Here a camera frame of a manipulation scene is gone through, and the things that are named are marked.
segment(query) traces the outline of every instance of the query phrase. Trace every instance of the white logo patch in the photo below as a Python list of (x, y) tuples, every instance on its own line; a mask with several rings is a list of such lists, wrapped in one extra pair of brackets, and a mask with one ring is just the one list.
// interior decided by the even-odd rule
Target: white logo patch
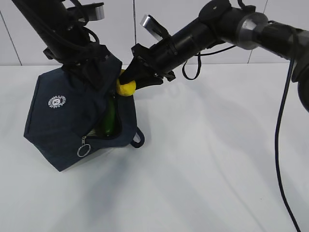
[(63, 106), (66, 103), (66, 98), (64, 96), (54, 96), (48, 102), (50, 108), (56, 109)]

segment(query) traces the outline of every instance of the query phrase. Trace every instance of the bag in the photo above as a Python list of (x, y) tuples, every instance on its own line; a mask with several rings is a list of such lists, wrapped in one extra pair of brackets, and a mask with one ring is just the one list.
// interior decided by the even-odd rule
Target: bag
[[(115, 91), (121, 66), (113, 55), (102, 63), (100, 68), (107, 81), (100, 91), (60, 68), (39, 76), (24, 137), (58, 171), (102, 148), (143, 145), (133, 96), (122, 97)], [(116, 114), (113, 135), (96, 134), (93, 129), (102, 124), (111, 107)], [(136, 134), (139, 143), (133, 141)]]

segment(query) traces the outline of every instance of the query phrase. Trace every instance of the silver metal ring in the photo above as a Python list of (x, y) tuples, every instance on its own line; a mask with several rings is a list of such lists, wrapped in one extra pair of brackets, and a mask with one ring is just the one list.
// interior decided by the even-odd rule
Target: silver metal ring
[[(86, 146), (88, 147), (87, 152), (86, 152), (84, 155), (80, 155), (79, 153), (80, 153), (81, 150), (82, 150), (84, 147), (86, 147)], [(78, 151), (77, 151), (77, 156), (80, 157), (80, 158), (83, 158), (83, 157), (85, 157), (85, 156), (87, 156), (87, 155), (89, 154), (90, 150), (91, 150), (91, 145), (90, 145), (90, 144), (82, 145), (82, 146), (78, 149)]]

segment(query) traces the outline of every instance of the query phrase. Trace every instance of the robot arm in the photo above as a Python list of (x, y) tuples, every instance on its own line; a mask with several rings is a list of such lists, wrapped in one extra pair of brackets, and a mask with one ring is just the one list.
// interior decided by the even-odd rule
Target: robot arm
[[(210, 1), (197, 19), (173, 36), (150, 15), (142, 25), (160, 41), (150, 48), (140, 44), (132, 48), (134, 58), (120, 77), (120, 83), (135, 80), (137, 88), (160, 85), (164, 77), (172, 81), (173, 69), (218, 44), (231, 43), (246, 50), (262, 47), (285, 59), (293, 56), (290, 26), (269, 21), (264, 14), (255, 12), (254, 6), (234, 8), (229, 0)], [(309, 31), (295, 30), (299, 52), (292, 81), (299, 82), (300, 99), (309, 111)]]
[[(89, 20), (102, 19), (103, 3), (82, 6), (71, 0), (75, 7), (66, 9), (64, 0), (12, 0), (34, 27), (48, 48), (49, 59), (63, 63), (69, 72), (85, 78), (94, 88), (104, 85), (100, 61), (108, 57), (107, 49), (99, 45), (97, 36), (85, 28)], [(137, 44), (132, 48), (133, 60), (120, 77), (120, 84), (133, 80), (137, 89), (160, 85), (163, 78), (174, 80), (173, 69), (200, 51), (218, 44), (231, 43), (243, 49), (262, 47), (285, 59), (292, 58), (293, 33), (291, 27), (255, 12), (254, 6), (241, 9), (231, 6), (229, 0), (212, 0), (198, 17), (171, 36), (153, 17), (146, 16), (142, 25), (159, 42), (150, 48)], [(298, 53), (292, 81), (299, 83), (299, 96), (309, 111), (309, 31), (295, 29)], [(89, 34), (96, 42), (90, 41)]]

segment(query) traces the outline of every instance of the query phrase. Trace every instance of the tiled wall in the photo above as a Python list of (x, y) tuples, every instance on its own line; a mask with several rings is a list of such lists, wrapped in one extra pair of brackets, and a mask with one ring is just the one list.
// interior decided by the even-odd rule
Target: tiled wall
[[(144, 14), (151, 14), (171, 34), (174, 34), (198, 16), (200, 9), (208, 0), (135, 0), (137, 19), (137, 41), (151, 46), (156, 40), (140, 26)], [(237, 0), (230, 0), (237, 7)], [(80, 0), (82, 4), (93, 0)], [(309, 1), (306, 0), (244, 0), (245, 4), (257, 6), (259, 12), (265, 12), (269, 19), (309, 29)], [(124, 64), (132, 59), (131, 47), (134, 45), (133, 0), (105, 0), (105, 19), (90, 22), (88, 27), (95, 31), (101, 43), (119, 57)], [(50, 65), (42, 51), (45, 44), (32, 29), (26, 19), (17, 10), (11, 0), (0, 0), (0, 65)], [(216, 46), (209, 52), (227, 47)], [(286, 62), (263, 49), (246, 51), (234, 48), (215, 56), (204, 57), (203, 63), (271, 63)]]

